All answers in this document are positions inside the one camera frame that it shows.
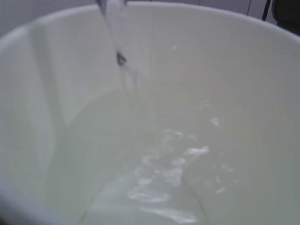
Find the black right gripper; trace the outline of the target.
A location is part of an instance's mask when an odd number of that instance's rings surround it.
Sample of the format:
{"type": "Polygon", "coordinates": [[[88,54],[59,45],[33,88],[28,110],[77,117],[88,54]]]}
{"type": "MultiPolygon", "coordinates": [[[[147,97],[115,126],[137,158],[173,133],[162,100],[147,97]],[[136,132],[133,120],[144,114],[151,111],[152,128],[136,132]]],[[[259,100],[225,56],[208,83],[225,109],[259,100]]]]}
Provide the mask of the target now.
{"type": "Polygon", "coordinates": [[[277,26],[300,34],[300,0],[266,0],[262,21],[266,21],[269,11],[277,26]]]}

